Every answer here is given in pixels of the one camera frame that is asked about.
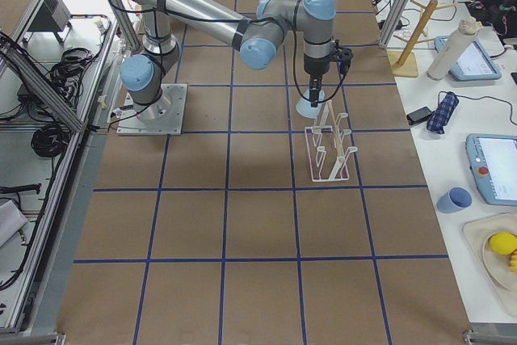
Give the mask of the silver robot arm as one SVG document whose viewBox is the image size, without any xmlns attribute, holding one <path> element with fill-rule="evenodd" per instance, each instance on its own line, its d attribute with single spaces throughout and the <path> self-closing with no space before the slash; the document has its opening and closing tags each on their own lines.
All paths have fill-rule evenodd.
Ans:
<svg viewBox="0 0 517 345">
<path fill-rule="evenodd" d="M 341 75 L 350 68 L 351 50 L 334 39 L 335 0 L 260 0 L 255 19 L 213 0 L 132 1 L 150 17 L 175 18 L 231 45 L 255 70 L 270 65 L 289 32 L 302 33 L 309 88 L 300 94 L 296 111 L 310 119 L 331 100 L 322 90 L 331 63 L 339 64 Z"/>
</svg>

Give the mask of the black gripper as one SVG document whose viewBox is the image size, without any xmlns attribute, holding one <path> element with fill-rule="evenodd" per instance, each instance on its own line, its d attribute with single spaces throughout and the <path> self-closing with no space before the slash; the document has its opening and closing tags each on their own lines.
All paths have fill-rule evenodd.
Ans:
<svg viewBox="0 0 517 345">
<path fill-rule="evenodd" d="M 319 104 L 320 89 L 322 86 L 323 76 L 330 69 L 332 56 L 329 54 L 325 57 L 311 57 L 304 55 L 304 70 L 309 75 L 309 100 L 311 107 L 317 107 Z"/>
</svg>

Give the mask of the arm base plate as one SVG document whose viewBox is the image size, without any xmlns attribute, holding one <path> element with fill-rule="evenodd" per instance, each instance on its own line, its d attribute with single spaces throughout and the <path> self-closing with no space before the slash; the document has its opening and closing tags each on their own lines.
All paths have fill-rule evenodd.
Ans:
<svg viewBox="0 0 517 345">
<path fill-rule="evenodd" d="M 162 84 L 160 99 L 150 107 L 134 105 L 127 92 L 125 104 L 130 108 L 120 114 L 116 132 L 121 136 L 180 135 L 187 101 L 187 84 Z"/>
</svg>

